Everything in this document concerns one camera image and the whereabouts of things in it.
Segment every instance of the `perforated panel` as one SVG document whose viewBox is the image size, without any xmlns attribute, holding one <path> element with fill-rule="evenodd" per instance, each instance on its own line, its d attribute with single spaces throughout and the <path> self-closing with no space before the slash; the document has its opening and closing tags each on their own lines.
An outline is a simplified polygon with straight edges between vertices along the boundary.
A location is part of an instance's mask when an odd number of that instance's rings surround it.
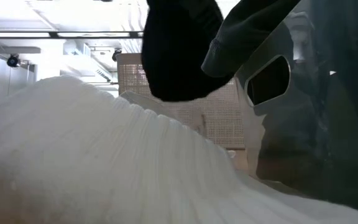
<svg viewBox="0 0 358 224">
<path fill-rule="evenodd" d="M 140 54 L 120 54 L 117 58 L 120 94 L 133 91 L 158 102 L 152 96 L 145 72 L 142 69 Z M 243 129 L 234 80 L 208 97 L 188 103 L 164 103 L 183 124 L 197 129 L 197 117 L 202 116 L 206 126 L 206 136 L 226 148 L 244 148 Z"/>
</svg>

